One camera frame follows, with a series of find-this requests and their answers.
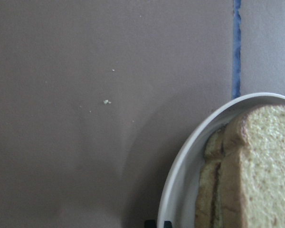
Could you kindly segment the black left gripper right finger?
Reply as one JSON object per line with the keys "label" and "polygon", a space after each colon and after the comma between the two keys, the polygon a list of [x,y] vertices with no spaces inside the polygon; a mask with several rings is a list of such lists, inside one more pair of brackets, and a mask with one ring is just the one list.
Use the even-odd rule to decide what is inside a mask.
{"label": "black left gripper right finger", "polygon": [[172,228],[172,223],[171,223],[171,221],[164,221],[163,228]]}

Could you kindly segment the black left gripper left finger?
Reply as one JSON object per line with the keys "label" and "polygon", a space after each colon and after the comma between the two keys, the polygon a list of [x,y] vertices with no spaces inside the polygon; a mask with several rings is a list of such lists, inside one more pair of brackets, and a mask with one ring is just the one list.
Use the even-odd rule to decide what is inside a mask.
{"label": "black left gripper left finger", "polygon": [[144,228],[156,228],[156,221],[155,220],[145,220]]}

